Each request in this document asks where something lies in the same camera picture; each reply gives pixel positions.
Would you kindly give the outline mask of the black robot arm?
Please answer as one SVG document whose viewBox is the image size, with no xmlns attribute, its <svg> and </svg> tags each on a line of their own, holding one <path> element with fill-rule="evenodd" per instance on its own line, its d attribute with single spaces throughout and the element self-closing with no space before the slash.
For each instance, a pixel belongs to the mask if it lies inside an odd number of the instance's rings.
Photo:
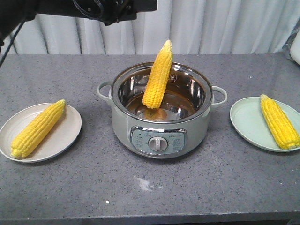
<svg viewBox="0 0 300 225">
<path fill-rule="evenodd" d="M 156 0 L 2 0 L 0 45 L 17 26 L 33 20 L 37 14 L 88 18 L 109 26 L 157 9 Z"/>
</svg>

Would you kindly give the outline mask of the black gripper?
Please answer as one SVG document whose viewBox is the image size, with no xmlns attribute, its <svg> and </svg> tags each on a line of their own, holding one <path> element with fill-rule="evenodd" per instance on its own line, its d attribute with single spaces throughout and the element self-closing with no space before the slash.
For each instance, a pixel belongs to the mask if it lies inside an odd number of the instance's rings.
<svg viewBox="0 0 300 225">
<path fill-rule="evenodd" d="M 156 0 L 74 0 L 73 3 L 84 16 L 106 26 L 135 20 L 140 12 L 158 9 Z"/>
</svg>

